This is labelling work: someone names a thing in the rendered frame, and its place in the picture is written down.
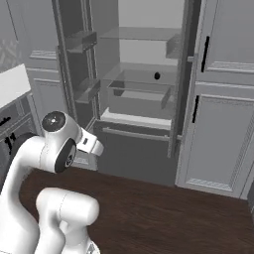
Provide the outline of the grey open fridge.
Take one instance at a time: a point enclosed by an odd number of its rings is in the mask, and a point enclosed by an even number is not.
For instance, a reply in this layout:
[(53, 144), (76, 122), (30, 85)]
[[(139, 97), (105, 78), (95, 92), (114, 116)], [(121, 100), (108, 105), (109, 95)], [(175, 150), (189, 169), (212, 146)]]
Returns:
[[(117, 27), (182, 29), (185, 0), (89, 0), (97, 34), (95, 66), (100, 89), (96, 121), (171, 130), (174, 91), (164, 109), (158, 102), (123, 98), (108, 85), (114, 80), (176, 84), (180, 36), (168, 41), (101, 39)], [(154, 79), (155, 72), (161, 77)]]

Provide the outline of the grey counter drawer front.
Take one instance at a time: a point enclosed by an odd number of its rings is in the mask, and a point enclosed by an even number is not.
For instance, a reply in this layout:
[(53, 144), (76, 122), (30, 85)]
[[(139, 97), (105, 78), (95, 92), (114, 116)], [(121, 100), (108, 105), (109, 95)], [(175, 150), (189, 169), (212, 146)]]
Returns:
[(0, 133), (18, 122), (24, 116), (20, 101), (15, 101), (0, 109), (0, 122), (3, 118), (11, 117), (7, 123), (0, 127)]

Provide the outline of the clear fridge crisper drawer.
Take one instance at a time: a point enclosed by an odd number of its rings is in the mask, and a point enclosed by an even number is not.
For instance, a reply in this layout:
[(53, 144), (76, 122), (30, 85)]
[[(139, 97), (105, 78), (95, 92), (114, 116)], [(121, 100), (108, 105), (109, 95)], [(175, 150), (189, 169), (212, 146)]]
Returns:
[(164, 109), (175, 89), (173, 84), (114, 80), (108, 88), (115, 96), (158, 102)]

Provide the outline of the tall grey cupboard door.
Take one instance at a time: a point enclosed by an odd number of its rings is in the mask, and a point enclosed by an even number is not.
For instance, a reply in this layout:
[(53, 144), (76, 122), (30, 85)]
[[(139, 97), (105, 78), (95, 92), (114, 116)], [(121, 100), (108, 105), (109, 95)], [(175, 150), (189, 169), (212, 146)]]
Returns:
[(181, 146), (177, 185), (239, 198), (253, 163), (254, 88), (198, 82)]

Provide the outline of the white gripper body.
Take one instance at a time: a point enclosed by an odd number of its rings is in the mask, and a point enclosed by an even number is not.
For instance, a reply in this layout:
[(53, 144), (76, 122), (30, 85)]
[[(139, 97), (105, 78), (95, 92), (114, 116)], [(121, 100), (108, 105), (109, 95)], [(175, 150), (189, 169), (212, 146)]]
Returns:
[(96, 136), (92, 136), (90, 138), (90, 153), (96, 156), (100, 156), (103, 153), (103, 150), (103, 144), (97, 139)]

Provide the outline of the grey freezer drawer front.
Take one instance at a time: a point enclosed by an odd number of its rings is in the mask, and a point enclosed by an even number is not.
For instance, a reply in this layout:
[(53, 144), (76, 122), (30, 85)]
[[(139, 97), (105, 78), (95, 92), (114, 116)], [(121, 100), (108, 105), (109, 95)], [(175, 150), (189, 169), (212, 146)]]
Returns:
[(180, 142), (177, 143), (175, 156), (169, 158), (169, 141), (105, 133), (102, 131), (104, 127), (170, 137), (169, 130), (96, 121), (93, 131), (104, 146), (102, 155), (97, 159), (99, 173), (168, 187), (175, 184)]

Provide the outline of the grey fridge door with bins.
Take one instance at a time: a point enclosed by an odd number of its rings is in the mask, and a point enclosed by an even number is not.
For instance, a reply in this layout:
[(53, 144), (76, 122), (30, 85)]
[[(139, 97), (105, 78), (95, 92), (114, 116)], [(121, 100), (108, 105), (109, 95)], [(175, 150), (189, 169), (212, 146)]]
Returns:
[(95, 66), (97, 34), (89, 0), (52, 0), (58, 54), (69, 115), (88, 130), (98, 116), (100, 80)]

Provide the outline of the short grey cupboard door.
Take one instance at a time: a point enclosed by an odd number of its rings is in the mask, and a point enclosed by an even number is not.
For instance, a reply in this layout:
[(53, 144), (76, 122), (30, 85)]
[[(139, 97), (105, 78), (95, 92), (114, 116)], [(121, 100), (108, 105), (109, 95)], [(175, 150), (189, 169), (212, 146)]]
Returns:
[[(196, 79), (254, 85), (254, 0), (205, 0)], [(204, 43), (210, 36), (204, 72)]]

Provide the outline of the narrow grey fridge door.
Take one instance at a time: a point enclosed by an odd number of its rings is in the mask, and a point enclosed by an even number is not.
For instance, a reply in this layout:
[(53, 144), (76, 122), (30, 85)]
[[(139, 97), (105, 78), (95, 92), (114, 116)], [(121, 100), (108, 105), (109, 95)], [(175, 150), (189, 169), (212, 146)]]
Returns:
[(175, 156), (178, 136), (183, 135), (201, 1), (185, 0), (183, 25), (180, 36), (180, 58), (174, 88), (173, 116), (168, 148), (169, 158)]

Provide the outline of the grey tall cabinet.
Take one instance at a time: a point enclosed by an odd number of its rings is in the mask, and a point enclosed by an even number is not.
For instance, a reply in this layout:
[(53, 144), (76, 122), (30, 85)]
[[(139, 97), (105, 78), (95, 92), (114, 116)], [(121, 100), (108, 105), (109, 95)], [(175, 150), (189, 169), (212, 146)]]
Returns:
[(67, 112), (57, 46), (52, 0), (7, 0), (21, 48), (39, 122), (52, 111)]

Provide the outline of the glass fridge shelf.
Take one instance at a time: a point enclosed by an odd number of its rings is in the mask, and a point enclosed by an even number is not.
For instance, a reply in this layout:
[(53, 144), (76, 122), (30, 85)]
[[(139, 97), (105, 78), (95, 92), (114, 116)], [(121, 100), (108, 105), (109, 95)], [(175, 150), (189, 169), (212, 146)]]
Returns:
[(168, 41), (182, 30), (176, 28), (117, 27), (100, 36), (101, 39)]

